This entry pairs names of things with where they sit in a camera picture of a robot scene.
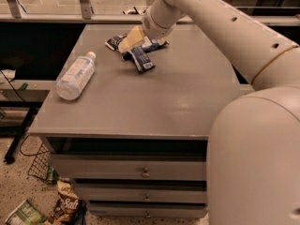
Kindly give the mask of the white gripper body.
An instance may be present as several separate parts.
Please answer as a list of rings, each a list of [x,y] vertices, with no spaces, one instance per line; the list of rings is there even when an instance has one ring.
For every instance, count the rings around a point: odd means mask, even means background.
[[[142,16],[142,30],[151,39],[167,37],[176,23],[176,11],[169,7],[151,6]]]

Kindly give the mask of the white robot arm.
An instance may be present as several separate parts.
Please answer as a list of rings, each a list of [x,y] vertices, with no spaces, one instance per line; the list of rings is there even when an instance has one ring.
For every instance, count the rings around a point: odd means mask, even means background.
[[[155,0],[123,51],[163,38],[184,16],[252,85],[217,116],[207,148],[210,225],[299,225],[298,44],[222,0]]]

